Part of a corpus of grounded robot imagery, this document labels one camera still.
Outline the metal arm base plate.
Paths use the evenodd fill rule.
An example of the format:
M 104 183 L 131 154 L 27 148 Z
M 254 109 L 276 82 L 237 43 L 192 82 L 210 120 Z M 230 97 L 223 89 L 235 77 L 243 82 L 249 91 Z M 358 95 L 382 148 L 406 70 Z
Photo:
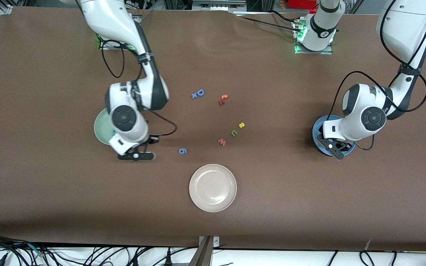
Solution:
M 96 42 L 98 43 L 99 50 L 136 50 L 135 47 L 130 44 L 125 44 L 124 42 L 105 38 L 104 36 L 101 36 L 99 34 L 96 34 Z
M 298 31 L 294 32 L 294 51 L 296 54 L 319 54 L 319 55 L 331 55 L 332 52 L 332 45 L 331 42 L 333 41 L 333 35 L 329 38 L 328 41 L 318 41 L 319 44 L 326 44 L 327 46 L 324 47 L 324 49 L 315 51 L 311 50 L 308 47 L 306 47 L 302 41 L 304 40 L 304 37 L 308 33 L 311 33 L 311 30 L 308 30 L 308 27 L 306 26 L 305 20 L 294 20 L 294 22 L 291 23 L 292 28 L 294 30 L 298 29 Z

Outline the pale green plate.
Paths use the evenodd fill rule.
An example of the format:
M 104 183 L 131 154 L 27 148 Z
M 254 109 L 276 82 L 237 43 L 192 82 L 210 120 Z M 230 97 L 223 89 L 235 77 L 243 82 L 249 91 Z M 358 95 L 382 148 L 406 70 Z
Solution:
M 110 145 L 109 141 L 114 136 L 112 131 L 114 127 L 111 124 L 108 109 L 104 108 L 96 117 L 94 123 L 94 133 L 96 138 L 103 144 Z

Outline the table cover sheet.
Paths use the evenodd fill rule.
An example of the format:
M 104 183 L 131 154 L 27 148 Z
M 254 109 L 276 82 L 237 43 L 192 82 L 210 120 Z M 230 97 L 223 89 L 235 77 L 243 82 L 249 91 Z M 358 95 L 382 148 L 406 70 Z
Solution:
M 110 84 L 136 78 L 135 57 L 115 79 L 79 10 L 14 7 L 0 19 L 0 236 L 196 246 L 218 235 L 227 249 L 426 250 L 426 103 L 386 123 L 372 150 L 340 161 L 311 138 L 346 74 L 363 71 L 382 86 L 396 74 L 377 20 L 344 16 L 326 56 L 295 54 L 284 29 L 225 11 L 147 12 L 142 27 L 170 91 L 160 114 L 179 128 L 149 146 L 155 160 L 133 162 L 93 127 Z M 237 182 L 221 212 L 189 195 L 207 164 Z

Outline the grey metal box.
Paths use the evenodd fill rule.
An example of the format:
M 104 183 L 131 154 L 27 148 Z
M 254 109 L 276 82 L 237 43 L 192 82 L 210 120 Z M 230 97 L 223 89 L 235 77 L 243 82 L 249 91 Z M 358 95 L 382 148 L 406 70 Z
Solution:
M 192 0 L 194 11 L 246 12 L 246 0 Z

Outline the beige plate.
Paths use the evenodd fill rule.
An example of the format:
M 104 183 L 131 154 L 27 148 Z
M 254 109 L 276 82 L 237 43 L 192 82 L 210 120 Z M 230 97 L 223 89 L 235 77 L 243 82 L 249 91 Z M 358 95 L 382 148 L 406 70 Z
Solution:
M 209 213 L 226 210 L 233 203 L 237 190 L 232 172 L 219 164 L 201 166 L 189 182 L 191 201 L 200 210 Z

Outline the metal clamp bracket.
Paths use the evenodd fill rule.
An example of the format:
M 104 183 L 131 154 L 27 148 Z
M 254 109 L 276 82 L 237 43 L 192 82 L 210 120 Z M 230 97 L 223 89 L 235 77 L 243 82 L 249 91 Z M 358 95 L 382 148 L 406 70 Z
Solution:
M 219 246 L 219 236 L 200 236 L 199 246 L 188 266 L 211 266 L 213 249 Z

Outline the aluminium frame profile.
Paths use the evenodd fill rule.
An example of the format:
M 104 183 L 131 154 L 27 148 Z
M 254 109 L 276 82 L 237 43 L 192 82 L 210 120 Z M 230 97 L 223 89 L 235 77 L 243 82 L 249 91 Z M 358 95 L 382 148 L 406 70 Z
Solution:
M 193 0 L 163 0 L 166 10 L 191 10 Z

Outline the red box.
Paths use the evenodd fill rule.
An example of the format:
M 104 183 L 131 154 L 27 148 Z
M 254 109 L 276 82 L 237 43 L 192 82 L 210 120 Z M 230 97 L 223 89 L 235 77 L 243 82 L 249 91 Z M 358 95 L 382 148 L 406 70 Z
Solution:
M 298 10 L 313 10 L 318 0 L 287 0 L 287 6 Z

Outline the blue plate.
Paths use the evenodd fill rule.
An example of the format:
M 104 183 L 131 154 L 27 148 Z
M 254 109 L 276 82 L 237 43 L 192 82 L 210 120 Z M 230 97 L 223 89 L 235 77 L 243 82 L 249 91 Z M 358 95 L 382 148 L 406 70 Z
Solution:
M 316 146 L 316 148 L 323 154 L 332 157 L 332 154 L 321 145 L 321 143 L 317 140 L 317 136 L 322 134 L 322 125 L 325 120 L 327 120 L 328 116 L 322 116 L 320 117 L 313 125 L 312 128 L 312 138 L 313 142 Z

